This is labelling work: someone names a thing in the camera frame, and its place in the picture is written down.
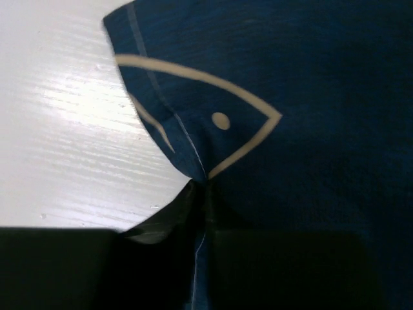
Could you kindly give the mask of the navy fish placemat cloth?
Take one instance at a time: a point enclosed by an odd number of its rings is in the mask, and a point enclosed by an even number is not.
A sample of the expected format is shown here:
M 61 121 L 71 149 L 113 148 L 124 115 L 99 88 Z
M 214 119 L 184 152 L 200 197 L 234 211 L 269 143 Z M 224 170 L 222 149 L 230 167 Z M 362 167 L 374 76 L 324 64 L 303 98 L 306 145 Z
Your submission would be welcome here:
M 259 226 L 357 233 L 412 308 L 411 1 L 132 1 L 103 24 L 177 170 Z

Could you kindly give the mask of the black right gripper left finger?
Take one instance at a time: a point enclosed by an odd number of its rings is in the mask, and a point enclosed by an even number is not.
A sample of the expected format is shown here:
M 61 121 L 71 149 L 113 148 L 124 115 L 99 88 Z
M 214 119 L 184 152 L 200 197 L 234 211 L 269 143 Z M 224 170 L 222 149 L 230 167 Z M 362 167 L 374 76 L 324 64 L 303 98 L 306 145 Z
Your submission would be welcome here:
M 2 309 L 205 309 L 194 235 L 170 225 L 1 229 Z

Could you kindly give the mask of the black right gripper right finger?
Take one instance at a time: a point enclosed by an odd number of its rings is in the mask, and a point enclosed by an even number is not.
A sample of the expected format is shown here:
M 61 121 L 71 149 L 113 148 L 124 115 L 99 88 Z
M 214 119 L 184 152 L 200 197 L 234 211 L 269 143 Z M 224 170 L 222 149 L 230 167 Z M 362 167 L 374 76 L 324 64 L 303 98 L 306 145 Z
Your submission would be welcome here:
M 208 295 L 214 309 L 379 309 L 363 242 L 337 231 L 256 227 L 213 185 L 205 195 Z

